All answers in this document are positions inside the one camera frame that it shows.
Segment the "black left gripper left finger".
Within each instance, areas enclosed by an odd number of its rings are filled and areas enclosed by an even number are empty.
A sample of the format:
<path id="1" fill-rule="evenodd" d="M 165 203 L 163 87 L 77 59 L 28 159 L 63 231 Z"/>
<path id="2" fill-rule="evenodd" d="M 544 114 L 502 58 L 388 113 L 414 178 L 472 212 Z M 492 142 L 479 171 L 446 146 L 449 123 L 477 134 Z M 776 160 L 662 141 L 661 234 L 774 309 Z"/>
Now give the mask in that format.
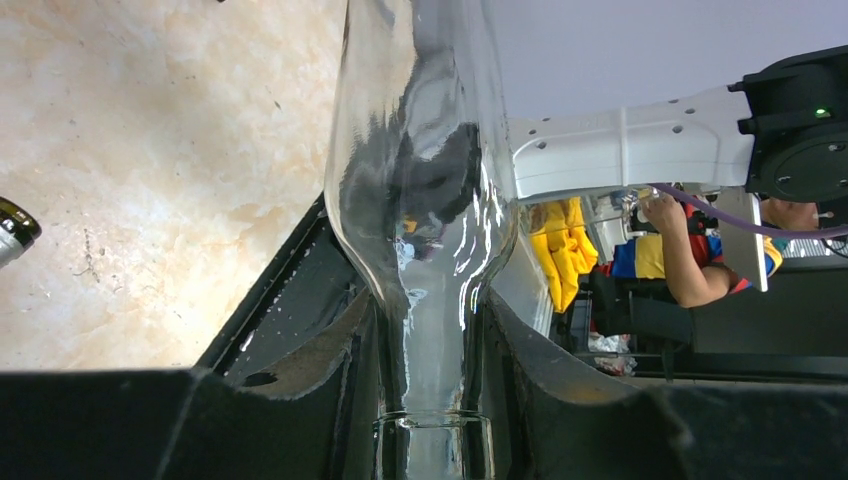
<path id="1" fill-rule="evenodd" d="M 232 385 L 208 369 L 1 378 L 5 479 L 345 479 L 374 311 L 359 294 L 293 352 Z"/>

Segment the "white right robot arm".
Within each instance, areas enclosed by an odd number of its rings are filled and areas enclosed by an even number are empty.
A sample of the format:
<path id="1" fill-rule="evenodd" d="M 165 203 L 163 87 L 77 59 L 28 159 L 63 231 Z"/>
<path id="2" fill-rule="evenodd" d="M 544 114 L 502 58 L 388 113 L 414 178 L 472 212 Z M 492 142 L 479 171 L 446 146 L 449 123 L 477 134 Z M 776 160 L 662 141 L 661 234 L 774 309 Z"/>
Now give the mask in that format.
<path id="1" fill-rule="evenodd" d="M 525 201 L 673 182 L 835 200 L 847 193 L 847 50 L 795 55 L 688 97 L 509 129 Z"/>

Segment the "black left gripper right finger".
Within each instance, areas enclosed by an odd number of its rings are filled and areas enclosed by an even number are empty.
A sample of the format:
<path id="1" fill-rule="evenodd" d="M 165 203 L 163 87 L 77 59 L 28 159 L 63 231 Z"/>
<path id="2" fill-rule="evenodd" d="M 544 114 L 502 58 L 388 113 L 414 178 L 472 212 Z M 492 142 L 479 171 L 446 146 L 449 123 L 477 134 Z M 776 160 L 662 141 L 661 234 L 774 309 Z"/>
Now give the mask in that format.
<path id="1" fill-rule="evenodd" d="M 483 303 L 500 479 L 843 479 L 836 386 L 636 387 L 570 355 L 497 294 Z"/>

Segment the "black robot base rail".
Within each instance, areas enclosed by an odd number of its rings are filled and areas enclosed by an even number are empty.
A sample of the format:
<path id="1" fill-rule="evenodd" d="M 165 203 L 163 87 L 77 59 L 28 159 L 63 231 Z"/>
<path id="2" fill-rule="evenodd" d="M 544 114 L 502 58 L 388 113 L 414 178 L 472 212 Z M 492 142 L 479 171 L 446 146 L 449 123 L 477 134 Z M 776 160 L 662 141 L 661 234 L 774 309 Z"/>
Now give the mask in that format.
<path id="1" fill-rule="evenodd" d="M 240 384 L 328 327 L 364 287 L 318 197 L 196 365 Z"/>

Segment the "clear glass bottle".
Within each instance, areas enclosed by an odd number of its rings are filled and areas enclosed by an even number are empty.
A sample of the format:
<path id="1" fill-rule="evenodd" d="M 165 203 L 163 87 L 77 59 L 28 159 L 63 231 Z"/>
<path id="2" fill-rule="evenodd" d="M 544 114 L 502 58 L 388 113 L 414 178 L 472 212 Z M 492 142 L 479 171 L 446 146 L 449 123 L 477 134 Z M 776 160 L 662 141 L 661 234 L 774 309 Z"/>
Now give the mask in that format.
<path id="1" fill-rule="evenodd" d="M 350 1 L 324 196 L 382 316 L 380 479 L 490 479 L 479 308 L 518 233 L 485 1 Z"/>

